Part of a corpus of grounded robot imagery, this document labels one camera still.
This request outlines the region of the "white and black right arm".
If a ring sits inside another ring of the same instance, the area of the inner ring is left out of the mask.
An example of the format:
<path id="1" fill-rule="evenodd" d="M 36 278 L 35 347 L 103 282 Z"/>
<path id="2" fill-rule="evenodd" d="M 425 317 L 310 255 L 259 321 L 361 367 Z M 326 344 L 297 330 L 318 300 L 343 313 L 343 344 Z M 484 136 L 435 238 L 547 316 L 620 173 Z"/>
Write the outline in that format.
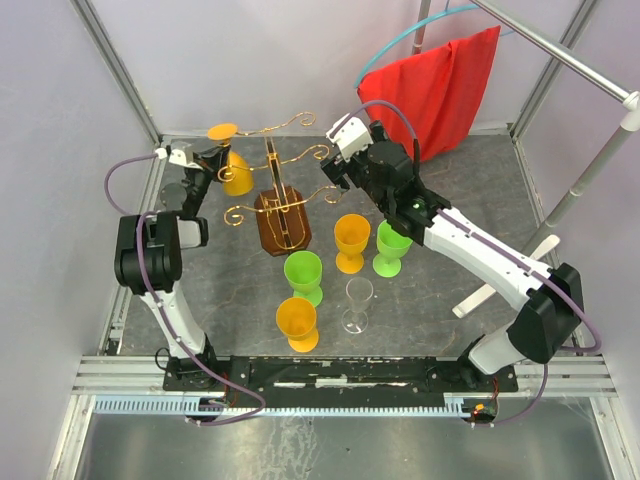
<path id="1" fill-rule="evenodd" d="M 455 261 L 493 287 L 516 318 L 475 341 L 457 367 L 459 382 L 478 391 L 498 370 L 522 360 L 548 363 L 582 323 L 579 272 L 520 253 L 484 232 L 426 188 L 405 148 L 383 125 L 343 118 L 326 134 L 338 153 L 321 168 L 342 190 L 362 189 L 393 231 Z"/>

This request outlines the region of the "gold wire glass rack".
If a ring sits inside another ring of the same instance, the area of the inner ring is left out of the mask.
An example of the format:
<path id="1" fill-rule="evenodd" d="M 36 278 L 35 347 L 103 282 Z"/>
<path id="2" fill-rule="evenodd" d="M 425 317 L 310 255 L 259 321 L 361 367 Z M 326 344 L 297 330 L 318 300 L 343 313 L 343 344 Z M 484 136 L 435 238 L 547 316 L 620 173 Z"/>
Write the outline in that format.
<path id="1" fill-rule="evenodd" d="M 304 205 L 312 198 L 303 197 L 294 187 L 287 186 L 282 178 L 282 161 L 276 151 L 275 141 L 270 136 L 278 130 L 278 125 L 260 130 L 241 131 L 234 136 L 261 135 L 265 140 L 266 161 L 262 166 L 250 167 L 251 173 L 266 169 L 272 180 L 272 188 L 261 192 L 252 206 L 235 205 L 224 213 L 224 222 L 233 227 L 240 226 L 244 213 L 256 216 L 258 232 L 263 249 L 272 256 L 281 256 L 304 250 L 310 243 L 312 234 Z"/>

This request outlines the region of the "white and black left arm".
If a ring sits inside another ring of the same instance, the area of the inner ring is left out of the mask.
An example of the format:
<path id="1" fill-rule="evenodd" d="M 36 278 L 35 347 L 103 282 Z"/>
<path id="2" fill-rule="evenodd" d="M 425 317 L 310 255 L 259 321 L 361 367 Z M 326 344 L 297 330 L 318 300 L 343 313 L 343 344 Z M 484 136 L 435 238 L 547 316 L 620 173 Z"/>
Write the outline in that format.
<path id="1" fill-rule="evenodd" d="M 167 159 L 184 169 L 181 181 L 161 189 L 163 211 L 121 212 L 114 257 L 118 283 L 147 305 L 166 338 L 168 360 L 160 367 L 166 391 L 209 390 L 221 379 L 213 346 L 194 320 L 180 279 L 182 252 L 208 244 L 208 222 L 198 212 L 230 151 L 227 144 L 167 146 L 116 165 Z"/>

